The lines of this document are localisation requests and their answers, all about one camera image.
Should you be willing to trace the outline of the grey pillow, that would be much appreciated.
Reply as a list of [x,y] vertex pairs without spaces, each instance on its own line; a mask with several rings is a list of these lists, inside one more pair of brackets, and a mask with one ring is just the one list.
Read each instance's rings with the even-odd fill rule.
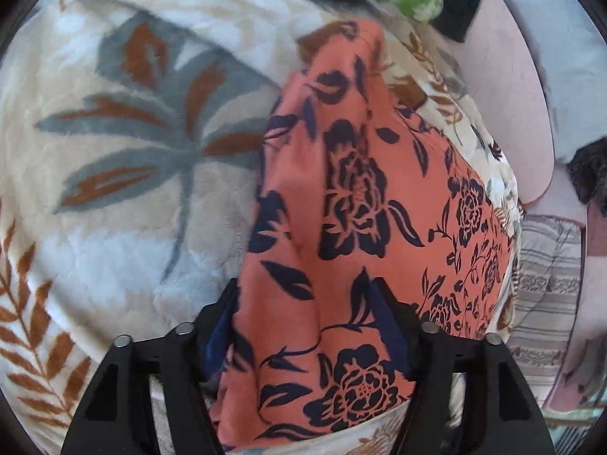
[[606,136],[606,43],[578,0],[504,0],[538,70],[555,158]]

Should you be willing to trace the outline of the beige leaf pattern blanket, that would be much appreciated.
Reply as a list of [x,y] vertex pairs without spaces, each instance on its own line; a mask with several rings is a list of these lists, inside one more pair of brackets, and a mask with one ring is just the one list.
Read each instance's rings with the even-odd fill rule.
[[351,17],[384,26],[388,83],[518,236],[513,169],[426,25],[348,0],[39,0],[23,18],[1,66],[1,390],[41,452],[119,329],[159,335],[237,274],[299,38]]

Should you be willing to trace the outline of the orange black floral garment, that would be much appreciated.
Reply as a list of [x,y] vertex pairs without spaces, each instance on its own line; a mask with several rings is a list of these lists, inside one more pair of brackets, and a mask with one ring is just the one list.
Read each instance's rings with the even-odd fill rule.
[[405,343],[381,288],[479,338],[502,304],[516,178],[413,30],[302,37],[263,138],[256,220],[211,416],[229,450],[303,442],[403,405]]

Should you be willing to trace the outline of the pink quilted bedsheet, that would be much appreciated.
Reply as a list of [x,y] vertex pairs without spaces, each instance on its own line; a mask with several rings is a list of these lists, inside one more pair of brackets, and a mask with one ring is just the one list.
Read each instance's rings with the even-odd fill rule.
[[565,165],[554,158],[547,106],[528,45],[503,0],[480,0],[466,40],[452,47],[467,89],[519,185],[528,216],[567,220],[582,229],[577,315],[555,387],[540,405],[554,417],[596,416],[605,407],[600,342],[606,336],[606,222],[579,202]]

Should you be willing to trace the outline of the striped grey cloth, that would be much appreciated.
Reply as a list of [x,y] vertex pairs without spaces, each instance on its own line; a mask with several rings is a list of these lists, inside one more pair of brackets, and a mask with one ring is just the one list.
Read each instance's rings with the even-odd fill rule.
[[582,275],[582,229],[548,216],[523,220],[520,281],[507,345],[538,404],[559,378],[574,327]]

